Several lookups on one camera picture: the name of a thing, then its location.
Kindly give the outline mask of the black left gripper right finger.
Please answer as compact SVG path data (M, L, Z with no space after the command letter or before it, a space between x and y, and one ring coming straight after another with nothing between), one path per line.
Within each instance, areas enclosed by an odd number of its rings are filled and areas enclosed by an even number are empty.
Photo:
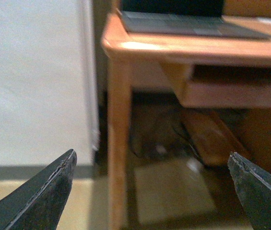
M255 230L271 230L271 174L237 152L228 168L238 199Z

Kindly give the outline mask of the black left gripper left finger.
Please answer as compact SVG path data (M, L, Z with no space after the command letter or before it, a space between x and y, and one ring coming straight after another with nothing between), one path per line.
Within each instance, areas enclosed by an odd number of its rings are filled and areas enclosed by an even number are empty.
M55 230L69 198L77 154L73 149L0 200L0 230Z

